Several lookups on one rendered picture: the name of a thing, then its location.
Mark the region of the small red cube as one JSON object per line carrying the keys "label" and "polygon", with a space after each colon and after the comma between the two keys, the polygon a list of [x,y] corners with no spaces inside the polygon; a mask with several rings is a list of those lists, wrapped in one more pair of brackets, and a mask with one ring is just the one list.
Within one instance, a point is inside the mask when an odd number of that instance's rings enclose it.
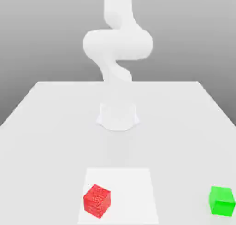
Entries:
{"label": "small red cube", "polygon": [[94,184],[83,196],[84,210],[101,218],[111,205],[111,192]]}

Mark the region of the small green cube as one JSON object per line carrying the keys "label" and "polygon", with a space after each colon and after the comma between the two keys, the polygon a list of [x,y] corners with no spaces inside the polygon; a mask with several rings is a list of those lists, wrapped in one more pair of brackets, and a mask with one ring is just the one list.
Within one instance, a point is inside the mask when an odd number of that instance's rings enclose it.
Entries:
{"label": "small green cube", "polygon": [[213,215],[231,217],[236,201],[231,188],[212,186],[209,194],[209,206]]}

